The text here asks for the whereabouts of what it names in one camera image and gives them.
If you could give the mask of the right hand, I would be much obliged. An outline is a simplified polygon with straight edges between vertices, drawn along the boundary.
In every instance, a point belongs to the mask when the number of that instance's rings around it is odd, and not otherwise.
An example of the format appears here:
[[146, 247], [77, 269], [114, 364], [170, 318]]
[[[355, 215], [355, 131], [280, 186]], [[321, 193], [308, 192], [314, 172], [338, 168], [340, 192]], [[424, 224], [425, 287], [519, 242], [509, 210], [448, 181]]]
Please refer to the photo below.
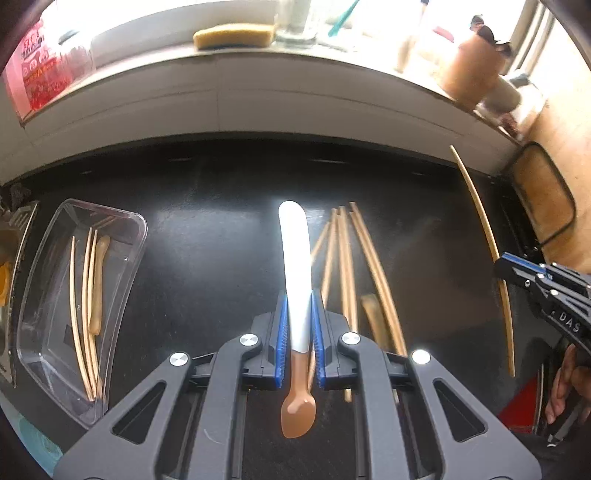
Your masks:
[[577, 348], [569, 345], [562, 365], [558, 370], [551, 389], [550, 399], [545, 408], [548, 424], [552, 424], [564, 412], [566, 400], [571, 391], [590, 401], [590, 368], [577, 361]]

